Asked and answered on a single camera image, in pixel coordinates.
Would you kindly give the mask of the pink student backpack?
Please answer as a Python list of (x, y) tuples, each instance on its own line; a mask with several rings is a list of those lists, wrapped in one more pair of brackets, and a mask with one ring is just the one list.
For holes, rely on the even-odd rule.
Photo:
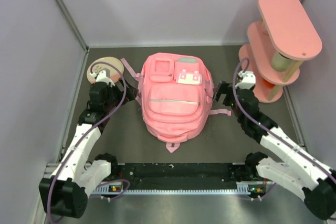
[(213, 79), (198, 57), (159, 52), (148, 56), (139, 73), (121, 62), (138, 82), (136, 100), (147, 130), (171, 153), (198, 136), (210, 115), (231, 115), (212, 109)]

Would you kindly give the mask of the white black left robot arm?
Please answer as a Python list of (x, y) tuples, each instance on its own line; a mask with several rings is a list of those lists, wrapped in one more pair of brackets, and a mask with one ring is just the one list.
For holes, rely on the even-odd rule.
[(98, 187), (120, 183), (122, 194), (129, 189), (130, 182), (118, 177), (118, 163), (113, 155), (100, 154), (89, 168), (85, 168), (88, 156), (112, 114), (135, 99), (137, 89), (124, 77), (120, 82), (122, 89), (107, 81), (91, 85), (89, 100), (79, 116), (64, 157), (51, 176), (40, 181), (40, 197), (49, 223), (58, 223), (54, 216), (81, 218), (88, 199)]

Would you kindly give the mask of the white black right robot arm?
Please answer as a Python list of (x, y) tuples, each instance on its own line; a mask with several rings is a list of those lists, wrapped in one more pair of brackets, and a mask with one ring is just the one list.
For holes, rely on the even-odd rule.
[(245, 160), (246, 176), (272, 180), (300, 198), (317, 218), (334, 219), (335, 170), (307, 153), (262, 113), (252, 88), (241, 89), (223, 81), (214, 93), (215, 101), (225, 95), (223, 105), (232, 109), (247, 136), (281, 159), (278, 163), (261, 152), (249, 154)]

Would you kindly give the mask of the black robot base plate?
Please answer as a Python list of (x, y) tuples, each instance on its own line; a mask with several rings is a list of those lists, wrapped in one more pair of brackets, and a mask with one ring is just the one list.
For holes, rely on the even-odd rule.
[(240, 163), (114, 164), (111, 175), (104, 181), (115, 179), (128, 180), (130, 190), (236, 189), (243, 183), (261, 191), (272, 184)]

